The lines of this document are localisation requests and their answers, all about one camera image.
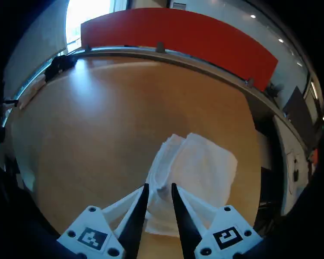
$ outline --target towel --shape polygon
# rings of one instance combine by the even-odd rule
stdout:
[[[231,152],[200,135],[190,133],[184,139],[173,134],[162,144],[146,180],[150,192],[145,231],[179,237],[172,183],[214,207],[224,206],[237,163]]]

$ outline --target bright window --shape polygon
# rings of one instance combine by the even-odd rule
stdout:
[[[113,4],[114,0],[70,0],[66,13],[68,52],[81,46],[80,25],[83,22],[113,12]]]

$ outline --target red-orange divider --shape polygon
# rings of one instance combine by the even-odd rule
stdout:
[[[100,16],[81,25],[82,47],[147,46],[211,62],[243,79],[254,79],[263,91],[277,59],[238,29],[198,13],[169,8],[130,9]]]

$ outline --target white wall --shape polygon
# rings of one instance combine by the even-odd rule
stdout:
[[[66,48],[68,0],[56,0],[27,29],[4,70],[5,97],[12,97],[46,60]]]
[[[278,41],[279,38],[283,39],[282,33],[276,32],[275,28],[267,28],[266,17],[248,3],[242,0],[172,0],[171,8],[174,2],[186,4],[187,11],[204,14],[230,24],[258,41],[274,55],[278,59],[278,64],[271,82],[275,85],[283,84],[285,87],[277,98],[280,107],[284,107],[296,86],[303,93],[307,83],[305,65],[300,67],[296,63],[301,60],[292,55],[286,40],[284,39],[284,43]],[[256,15],[256,18],[251,18],[251,14]]]
[[[166,7],[167,0],[133,0],[132,9],[148,7]]]

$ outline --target wooden table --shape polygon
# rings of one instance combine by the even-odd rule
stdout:
[[[190,132],[237,158],[228,203],[254,224],[257,134],[244,95],[219,80],[150,60],[89,57],[15,110],[9,125],[22,174],[35,175],[37,205],[60,233],[86,206],[104,208],[141,186],[162,142]],[[145,233],[139,257],[152,256],[181,258],[180,240]]]

